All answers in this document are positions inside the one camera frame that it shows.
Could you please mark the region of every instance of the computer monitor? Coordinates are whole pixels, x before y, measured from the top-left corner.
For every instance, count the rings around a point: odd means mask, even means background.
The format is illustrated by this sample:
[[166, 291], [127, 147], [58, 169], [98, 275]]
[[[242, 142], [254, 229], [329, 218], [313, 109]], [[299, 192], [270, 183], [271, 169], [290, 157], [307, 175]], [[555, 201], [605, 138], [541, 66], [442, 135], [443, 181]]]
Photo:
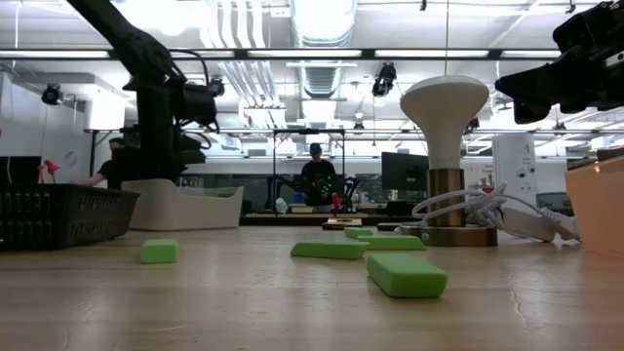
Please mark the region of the computer monitor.
[[381, 153], [381, 187], [385, 190], [427, 191], [429, 157]]
[[39, 182], [41, 156], [0, 157], [0, 185]]

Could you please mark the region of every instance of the brass lamp base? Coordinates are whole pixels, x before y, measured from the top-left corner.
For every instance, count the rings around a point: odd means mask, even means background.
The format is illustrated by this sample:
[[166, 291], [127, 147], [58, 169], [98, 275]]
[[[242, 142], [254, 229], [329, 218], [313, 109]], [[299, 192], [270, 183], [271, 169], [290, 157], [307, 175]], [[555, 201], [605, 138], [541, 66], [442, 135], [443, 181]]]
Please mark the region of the brass lamp base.
[[417, 223], [401, 225], [401, 234], [418, 237], [423, 244], [432, 247], [495, 247], [498, 233], [495, 227], [461, 226], [432, 227]]

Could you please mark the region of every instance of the person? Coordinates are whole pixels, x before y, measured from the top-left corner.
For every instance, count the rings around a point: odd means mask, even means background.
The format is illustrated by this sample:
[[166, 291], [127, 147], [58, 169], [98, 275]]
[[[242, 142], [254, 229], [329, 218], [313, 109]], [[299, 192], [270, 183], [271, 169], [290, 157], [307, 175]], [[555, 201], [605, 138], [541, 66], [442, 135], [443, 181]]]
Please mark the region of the person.
[[97, 174], [75, 184], [95, 186], [107, 180], [109, 189], [121, 190], [121, 183], [128, 180], [140, 179], [140, 151], [131, 146], [120, 137], [114, 137], [108, 141], [111, 159], [104, 162]]
[[301, 170], [301, 178], [310, 186], [311, 190], [303, 194], [305, 204], [312, 206], [315, 213], [329, 213], [332, 211], [333, 183], [335, 169], [331, 162], [322, 159], [323, 149], [318, 142], [310, 144], [308, 162]]

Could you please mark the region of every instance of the pipe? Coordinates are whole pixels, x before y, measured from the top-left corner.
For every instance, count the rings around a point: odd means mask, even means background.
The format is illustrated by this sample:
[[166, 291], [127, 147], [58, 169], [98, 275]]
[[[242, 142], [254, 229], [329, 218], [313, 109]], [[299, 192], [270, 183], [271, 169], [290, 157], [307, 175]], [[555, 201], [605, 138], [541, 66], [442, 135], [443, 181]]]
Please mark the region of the pipe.
[[[257, 48], [266, 48], [266, 45], [264, 43], [264, 37], [262, 35], [262, 0], [253, 0], [252, 17], [253, 42], [255, 43], [255, 46]], [[273, 101], [273, 105], [281, 106], [282, 103], [280, 102], [280, 97], [277, 94], [277, 86], [275, 85], [275, 79], [273, 77], [273, 71], [271, 70], [271, 65], [269, 61], [264, 60], [260, 63], [258, 73], [258, 77], [261, 77], [261, 79], [266, 82], [266, 89], [269, 93], [271, 100]]]
[[[350, 45], [357, 0], [291, 0], [290, 4], [292, 35], [298, 47], [344, 48]], [[331, 98], [342, 73], [341, 68], [307, 67], [301, 68], [300, 79], [307, 95]]]
[[[243, 48], [251, 48], [252, 43], [250, 42], [247, 30], [247, 0], [236, 0], [236, 7], [238, 10], [238, 25], [236, 30], [236, 37], [241, 42]], [[257, 61], [251, 62], [250, 66], [252, 67], [253, 73], [257, 77], [260, 88], [262, 89], [262, 93], [264, 94], [264, 99], [266, 101], [264, 104], [273, 104], [272, 101], [269, 101], [271, 99], [270, 92], [268, 90], [268, 87], [266, 86], [264, 77], [260, 73]]]
[[[221, 36], [223, 37], [223, 42], [225, 42], [227, 48], [236, 48], [236, 41], [234, 41], [234, 36], [232, 35], [232, 3], [230, 0], [220, 0], [220, 3], [223, 11], [221, 22]], [[233, 69], [234, 74], [240, 78], [245, 91], [251, 95], [254, 104], [256, 106], [262, 106], [262, 98], [255, 88], [254, 80], [250, 77], [245, 64], [242, 61], [237, 61], [235, 64], [229, 65]]]
[[[204, 43], [206, 47], [215, 47], [218, 49], [223, 49], [225, 46], [223, 42], [221, 42], [221, 37], [219, 36], [218, 31], [218, 4], [217, 0], [206, 0], [206, 12], [208, 18], [208, 28], [202, 27], [200, 29], [200, 39]], [[231, 65], [227, 65], [225, 62], [220, 61], [218, 63], [218, 67], [223, 72], [225, 77], [230, 81], [232, 88], [236, 91], [236, 94], [240, 98], [242, 98], [247, 106], [254, 105], [254, 99], [247, 94], [244, 89], [244, 85], [241, 81], [241, 78], [235, 73], [235, 70]]]

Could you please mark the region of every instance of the black shirt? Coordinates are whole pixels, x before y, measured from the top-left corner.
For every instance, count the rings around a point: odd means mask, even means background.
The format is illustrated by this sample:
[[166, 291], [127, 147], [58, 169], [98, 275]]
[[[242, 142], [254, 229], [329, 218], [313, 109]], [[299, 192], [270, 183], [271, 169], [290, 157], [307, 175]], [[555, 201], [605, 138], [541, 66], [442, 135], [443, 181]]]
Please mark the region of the black shirt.
[[324, 206], [332, 204], [333, 183], [335, 182], [335, 169], [331, 162], [310, 161], [301, 170], [303, 181], [312, 185], [313, 190], [308, 191], [308, 206]]
[[123, 181], [140, 179], [140, 150], [130, 146], [115, 150], [97, 172], [106, 178], [109, 189], [121, 190]]

